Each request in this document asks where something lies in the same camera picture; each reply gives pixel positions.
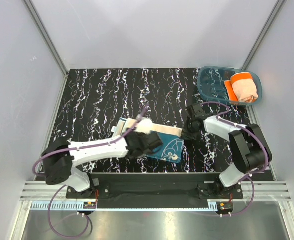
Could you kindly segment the teal Doraemon towel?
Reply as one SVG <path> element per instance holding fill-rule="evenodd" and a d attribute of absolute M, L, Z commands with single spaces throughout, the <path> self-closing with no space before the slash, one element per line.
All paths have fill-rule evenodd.
<path fill-rule="evenodd" d="M 158 133 L 163 146 L 153 155 L 148 155 L 148 158 L 179 163 L 183 152 L 184 140 L 180 138 L 182 129 L 172 126 L 160 125 L 153 123 L 152 131 Z"/>

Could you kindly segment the orange Doraemon towel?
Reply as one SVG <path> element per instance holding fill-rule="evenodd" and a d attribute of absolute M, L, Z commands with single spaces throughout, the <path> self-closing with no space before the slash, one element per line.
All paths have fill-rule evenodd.
<path fill-rule="evenodd" d="M 258 99 L 257 87 L 249 72 L 239 72 L 224 82 L 230 101 L 253 103 Z"/>

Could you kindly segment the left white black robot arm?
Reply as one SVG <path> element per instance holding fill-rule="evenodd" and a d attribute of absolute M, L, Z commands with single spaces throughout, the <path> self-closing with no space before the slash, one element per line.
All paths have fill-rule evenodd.
<path fill-rule="evenodd" d="M 45 183 L 63 184 L 82 197 L 94 194 L 89 175 L 77 167 L 88 162 L 109 158 L 139 158 L 156 153 L 163 143 L 156 132 L 145 134 L 131 131 L 122 136 L 88 142 L 58 140 L 42 153 Z"/>

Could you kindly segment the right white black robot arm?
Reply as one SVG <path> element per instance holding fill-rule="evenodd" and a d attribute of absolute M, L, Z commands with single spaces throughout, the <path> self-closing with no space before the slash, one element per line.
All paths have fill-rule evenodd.
<path fill-rule="evenodd" d="M 242 125 L 205 113 L 201 103 L 187 107 L 188 117 L 182 129 L 181 139 L 197 141 L 201 133 L 216 135 L 229 142 L 232 164 L 220 173 L 215 181 L 214 192 L 225 198 L 232 187 L 240 184 L 252 174 L 264 172 L 272 160 L 272 154 L 264 135 L 257 124 Z"/>

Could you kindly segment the aluminium rail frame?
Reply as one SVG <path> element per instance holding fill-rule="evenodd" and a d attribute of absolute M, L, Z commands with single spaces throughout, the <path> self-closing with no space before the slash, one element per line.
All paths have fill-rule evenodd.
<path fill-rule="evenodd" d="M 20 200 L 22 201 L 48 201 L 62 187 L 58 185 L 46 185 L 44 181 L 27 181 L 24 184 Z M 251 184 L 243 181 L 241 190 L 233 194 L 233 202 L 248 202 L 253 198 L 256 202 L 289 202 L 291 196 L 287 185 L 283 181 L 254 181 Z"/>

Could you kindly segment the blue transparent plastic tray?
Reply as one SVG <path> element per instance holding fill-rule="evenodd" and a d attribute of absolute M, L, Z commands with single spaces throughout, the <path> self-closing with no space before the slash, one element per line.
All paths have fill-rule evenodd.
<path fill-rule="evenodd" d="M 234 105 L 247 107 L 259 103 L 262 100 L 261 81 L 256 74 L 250 71 L 249 73 L 251 74 L 253 82 L 257 88 L 257 100 L 252 103 L 245 103 L 231 100 L 229 98 L 224 82 L 230 80 L 233 75 L 244 72 L 245 71 L 240 69 L 220 66 L 204 66 L 200 68 L 197 77 L 197 89 L 200 96 L 206 102 L 219 102 L 229 106 Z"/>

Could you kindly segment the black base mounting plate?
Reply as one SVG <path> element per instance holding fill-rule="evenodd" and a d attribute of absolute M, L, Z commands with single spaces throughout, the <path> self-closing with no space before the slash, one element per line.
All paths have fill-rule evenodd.
<path fill-rule="evenodd" d="M 207 201 L 243 199 L 239 185 L 223 188 L 216 173 L 93 173 L 97 193 L 77 193 L 68 187 L 68 199 L 98 198 L 99 210 L 200 209 Z"/>

